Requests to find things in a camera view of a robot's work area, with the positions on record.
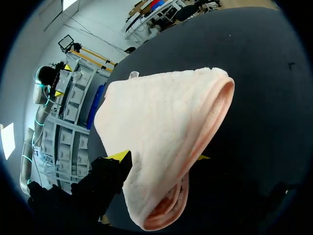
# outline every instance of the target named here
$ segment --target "white shelving unit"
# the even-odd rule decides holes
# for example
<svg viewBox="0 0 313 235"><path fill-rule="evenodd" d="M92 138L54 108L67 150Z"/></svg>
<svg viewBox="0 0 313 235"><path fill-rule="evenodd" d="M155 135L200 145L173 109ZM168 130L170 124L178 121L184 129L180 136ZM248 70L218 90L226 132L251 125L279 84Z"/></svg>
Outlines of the white shelving unit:
<svg viewBox="0 0 313 235"><path fill-rule="evenodd" d="M60 78L65 94L57 97L48 116L42 151L47 162L43 174L69 192L70 184L88 174L86 122L98 87L106 83L110 74L74 55L67 55L66 64L74 73Z"/></svg>

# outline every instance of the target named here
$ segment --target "yellow pole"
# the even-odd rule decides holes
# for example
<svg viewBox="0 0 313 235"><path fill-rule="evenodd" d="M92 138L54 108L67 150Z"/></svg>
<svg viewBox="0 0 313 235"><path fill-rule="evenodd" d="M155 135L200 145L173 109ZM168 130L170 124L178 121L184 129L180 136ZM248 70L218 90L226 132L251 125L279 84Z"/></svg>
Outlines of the yellow pole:
<svg viewBox="0 0 313 235"><path fill-rule="evenodd" d="M100 63L94 61L93 59L90 59L89 57L87 57L87 56L85 56L85 55L83 55L83 54L81 54L81 53L75 52L75 51L73 51L73 50L70 50L69 52L71 52L71 53L73 53L73 54L75 54L75 55L77 55L77 56L79 56L79 57L82 57L82 58L84 58L85 60L88 60L88 61L94 63L95 65L99 66L99 67L102 68L102 69L105 69L106 71L112 72L111 69L105 67L104 65L101 65Z"/></svg>
<svg viewBox="0 0 313 235"><path fill-rule="evenodd" d="M113 63L111 60L109 60L109 59L107 59L107 58L105 58L105 57L103 57L101 55L98 55L98 54L96 54L96 53L94 53L94 52L92 52L92 51L90 51L88 49L82 48L82 50L84 50L85 52L88 52L91 55L94 55L95 57L98 57L101 60L104 60L107 63L110 63L111 65L115 65L115 63Z"/></svg>

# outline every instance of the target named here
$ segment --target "red object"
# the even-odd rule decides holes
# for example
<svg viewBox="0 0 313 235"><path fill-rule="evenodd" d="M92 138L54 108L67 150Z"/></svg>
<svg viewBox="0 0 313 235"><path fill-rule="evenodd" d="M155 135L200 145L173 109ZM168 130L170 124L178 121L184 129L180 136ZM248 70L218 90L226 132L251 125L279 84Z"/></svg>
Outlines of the red object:
<svg viewBox="0 0 313 235"><path fill-rule="evenodd" d="M154 5L156 5L161 0L153 0L151 3L151 8L153 8Z"/></svg>

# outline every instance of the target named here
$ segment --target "pink towel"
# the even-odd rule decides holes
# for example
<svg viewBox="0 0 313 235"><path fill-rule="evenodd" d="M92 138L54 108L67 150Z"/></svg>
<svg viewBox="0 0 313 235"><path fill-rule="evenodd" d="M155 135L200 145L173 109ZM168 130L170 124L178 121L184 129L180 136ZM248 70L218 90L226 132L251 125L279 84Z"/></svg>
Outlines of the pink towel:
<svg viewBox="0 0 313 235"><path fill-rule="evenodd" d="M112 82L94 125L108 156L131 150L123 192L131 219L146 231L182 214L188 172L221 125L234 81L218 68Z"/></svg>

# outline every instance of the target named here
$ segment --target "floor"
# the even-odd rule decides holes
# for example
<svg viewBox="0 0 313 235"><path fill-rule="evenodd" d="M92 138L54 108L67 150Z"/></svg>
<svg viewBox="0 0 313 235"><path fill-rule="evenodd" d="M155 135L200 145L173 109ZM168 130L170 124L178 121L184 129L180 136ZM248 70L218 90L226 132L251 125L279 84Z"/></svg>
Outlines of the floor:
<svg viewBox="0 0 313 235"><path fill-rule="evenodd" d="M272 0L221 0L221 7L218 9L228 9L244 6L262 6L278 10L279 8Z"/></svg>

